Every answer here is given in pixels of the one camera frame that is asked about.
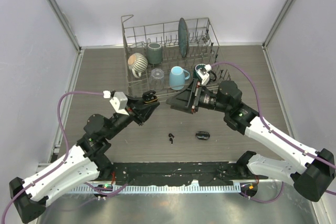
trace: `gray table surface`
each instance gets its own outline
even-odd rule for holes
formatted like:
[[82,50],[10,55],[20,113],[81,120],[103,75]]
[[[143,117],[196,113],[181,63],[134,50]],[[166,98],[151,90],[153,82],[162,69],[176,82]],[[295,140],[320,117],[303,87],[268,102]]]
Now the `gray table surface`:
[[[286,124],[261,46],[222,47],[225,60],[239,64],[254,80],[266,119],[282,131]],[[231,78],[243,92],[243,101],[257,109],[252,87],[244,76],[228,66]],[[127,92],[127,73],[122,48],[86,49],[76,90],[118,90]],[[66,125],[70,146],[84,134],[87,118],[114,112],[108,100],[88,95],[74,96]],[[200,109],[194,115],[174,111],[162,103],[143,125],[131,123],[110,142],[106,155],[112,162],[235,161],[245,151],[279,158],[258,142],[229,129],[224,114]],[[208,141],[196,140],[196,131],[208,131]],[[175,135],[171,145],[168,134]],[[62,144],[60,154],[65,152]]]
[[[268,200],[280,183],[260,182],[257,198]],[[260,204],[239,194],[118,195],[106,201],[93,195],[64,195],[47,209],[38,224],[314,224],[311,202],[293,187],[285,186],[281,197]]]

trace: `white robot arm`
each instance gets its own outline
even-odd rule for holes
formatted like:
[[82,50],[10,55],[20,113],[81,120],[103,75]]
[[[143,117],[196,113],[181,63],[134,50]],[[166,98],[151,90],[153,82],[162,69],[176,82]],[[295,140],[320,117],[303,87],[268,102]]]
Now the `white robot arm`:
[[306,199],[319,201],[335,178],[335,170],[317,159],[334,165],[333,154],[327,149],[318,152],[305,146],[261,118],[257,111],[242,102],[242,92],[234,81],[222,81],[217,93],[209,91],[206,84],[211,69],[210,65],[198,69],[198,78],[169,98],[167,104],[191,114],[199,108],[224,112],[224,121],[231,129],[255,139],[283,158],[278,161],[248,151],[237,161],[241,174],[264,175],[283,181]]
[[[160,104],[155,91],[148,91],[141,98],[130,97],[123,92],[110,95],[110,103],[116,113],[109,119],[99,114],[92,115],[84,127],[85,135],[69,150],[65,162],[62,156],[39,173],[25,179],[16,177],[9,183],[12,199],[27,188],[14,201],[23,223],[39,217],[46,207],[76,186],[97,178],[107,178],[112,170],[112,164],[104,154],[111,146],[107,140],[133,121],[142,125]],[[50,173],[60,163],[63,164]],[[49,175],[34,182],[46,174]]]

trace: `wire rack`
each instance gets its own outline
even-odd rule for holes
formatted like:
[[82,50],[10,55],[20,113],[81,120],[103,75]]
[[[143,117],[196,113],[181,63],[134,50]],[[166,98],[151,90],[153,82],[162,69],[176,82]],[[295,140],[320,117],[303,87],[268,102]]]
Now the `wire rack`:
[[[191,74],[191,77],[185,83],[185,86],[188,86],[192,81],[193,69],[197,64],[213,64],[217,59],[224,59],[209,18],[185,20],[189,30],[190,49],[187,56],[182,58],[178,47],[179,21],[125,27],[126,22],[133,16],[126,15],[121,17],[126,68],[127,60],[132,54],[138,52],[146,57],[146,45],[151,42],[162,45],[163,62],[158,65],[149,64],[146,71],[142,73],[141,78],[138,79],[127,68],[129,95],[140,97],[142,93],[148,91],[150,89],[149,77],[151,71],[154,68],[159,68],[164,71],[164,88],[161,91],[157,91],[156,95],[159,101],[163,102],[178,92],[169,87],[169,74],[174,66],[180,66]],[[225,65],[216,66],[213,71],[217,75],[217,80],[207,85],[207,88],[217,90],[218,84],[222,80],[230,80],[230,74]]]

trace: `plate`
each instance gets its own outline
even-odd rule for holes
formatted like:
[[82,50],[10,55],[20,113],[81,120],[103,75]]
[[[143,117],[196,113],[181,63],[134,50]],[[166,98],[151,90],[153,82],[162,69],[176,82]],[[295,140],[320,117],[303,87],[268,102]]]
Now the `plate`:
[[184,18],[181,18],[178,24],[178,43],[180,53],[182,58],[185,58],[189,52],[189,31]]

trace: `white and gray striped cup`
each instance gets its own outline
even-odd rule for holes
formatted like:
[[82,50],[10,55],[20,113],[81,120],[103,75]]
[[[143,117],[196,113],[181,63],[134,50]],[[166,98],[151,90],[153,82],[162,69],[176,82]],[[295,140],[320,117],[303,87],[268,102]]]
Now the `white and gray striped cup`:
[[138,52],[132,54],[127,61],[128,68],[132,71],[134,77],[140,78],[148,66],[146,57]]

